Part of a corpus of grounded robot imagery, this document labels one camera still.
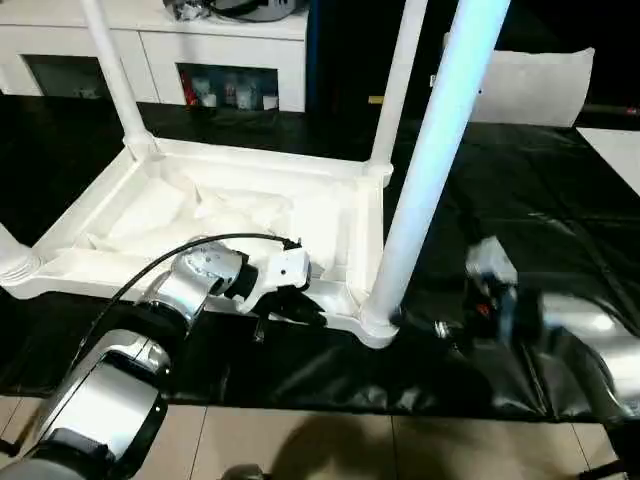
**wires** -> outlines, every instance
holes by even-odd
[[[184,252],[185,250],[189,250],[190,248],[197,247],[198,245],[203,245],[205,243],[217,242],[217,241],[220,241],[220,240],[230,240],[230,239],[233,239],[233,238],[258,238],[258,239],[262,239],[262,240],[271,240],[271,241],[274,241],[274,242],[282,242],[282,244],[284,245],[285,250],[300,246],[299,243],[296,243],[293,240],[289,240],[288,238],[279,237],[277,235],[269,235],[269,234],[266,234],[266,233],[225,233],[225,234],[222,234],[222,235],[213,235],[213,236],[210,236],[210,237],[199,238],[197,240],[193,240],[193,241],[185,243],[184,245],[181,245],[181,246],[179,246],[177,248],[174,248],[170,252],[167,252],[164,255],[156,258],[149,265],[147,265],[142,270],[140,270],[140,272],[138,272],[136,275],[134,275],[133,278],[131,278],[131,280],[129,280],[127,283],[125,283],[122,286],[122,288],[120,288],[120,290],[118,290],[115,293],[115,295],[113,297],[111,297],[111,300],[109,300],[109,303],[107,303],[107,306],[104,307],[102,312],[100,312],[100,314],[93,320],[93,322],[91,322],[91,326],[89,327],[89,332],[84,336],[84,338],[80,342],[80,345],[78,346],[78,350],[76,351],[76,354],[73,357],[73,361],[71,362],[71,365],[69,366],[69,370],[67,371],[67,375],[66,376],[68,376],[69,372],[71,372],[71,370],[76,366],[76,362],[80,358],[87,341],[89,340],[89,338],[91,337],[91,335],[95,331],[96,327],[100,324],[101,320],[111,311],[111,309],[114,307],[114,305],[116,303],[118,303],[118,300],[120,300],[123,297],[123,295],[125,293],[127,293],[131,289],[131,287],[133,287],[136,283],[138,283],[140,281],[140,279],[142,279],[147,273],[149,273],[151,270],[156,268],[158,265],[160,265],[165,260],[167,260],[167,259],[169,259],[169,258],[173,257],[174,255],[177,255],[177,254],[179,254],[181,252]]]

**white cylindrical leg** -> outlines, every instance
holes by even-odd
[[[369,165],[372,167],[387,166],[391,163],[391,154],[398,133],[404,99],[407,95],[413,61],[418,49],[427,1],[406,0],[404,4],[396,48],[393,51],[393,60],[391,60],[391,69],[387,79],[387,88],[384,92],[384,101],[378,119],[376,138],[369,161]]]
[[[0,223],[0,285],[24,280],[40,267],[40,258],[29,247],[18,243]]]
[[[458,3],[378,276],[362,307],[366,328],[388,326],[404,297],[508,7],[509,0]]]
[[[125,143],[127,145],[153,144],[153,137],[144,127],[120,55],[116,51],[113,37],[105,22],[100,0],[82,0],[82,7],[91,37],[98,50],[102,73],[124,128]]]

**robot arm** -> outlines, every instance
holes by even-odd
[[[256,265],[218,242],[180,253],[40,409],[28,453],[0,470],[0,480],[131,478],[166,415],[163,393],[172,359],[209,296],[260,315],[286,314],[278,302],[290,299],[311,307],[311,318],[321,317],[322,309],[301,293],[309,278],[302,248]]]

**black tarp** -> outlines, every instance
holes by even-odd
[[[121,149],[106,102],[2,97],[12,122],[0,157],[15,181],[0,221],[33,243]],[[154,134],[354,161],[369,156],[375,118],[213,112],[144,105]],[[385,191],[388,228],[418,132],[403,123]],[[497,235],[523,287],[607,301],[635,329],[634,234],[640,199],[572,129],[470,125],[404,302],[405,326],[375,351],[349,334],[207,314],[174,368],[173,401],[525,420],[591,419],[581,382],[554,345],[476,339],[452,348],[429,331],[464,317],[464,260]],[[0,393],[43,396],[59,383],[102,299],[0,291]],[[602,381],[597,372],[588,381]]]

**floor tile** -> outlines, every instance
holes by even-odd
[[[640,132],[579,128],[580,134],[640,195]]]
[[[205,413],[205,407],[170,406],[149,455],[134,478],[188,480]]]
[[[589,468],[606,465],[618,458],[613,451],[607,432],[602,425],[595,423],[574,423],[573,428],[576,431],[578,441],[580,442]],[[625,478],[625,475],[614,475],[609,478],[622,480]]]
[[[192,480],[257,464],[277,480],[395,479],[386,416],[209,408]]]
[[[2,439],[8,442],[15,442],[21,435],[27,433],[25,428],[28,427],[33,420],[36,410],[41,403],[42,400],[39,398],[21,398],[11,420],[2,432]],[[0,454],[0,468],[10,464],[12,461],[13,459],[4,454]]]
[[[571,478],[587,469],[570,424],[394,418],[399,480]]]
[[[9,423],[13,411],[20,403],[19,397],[0,397],[0,435]]]

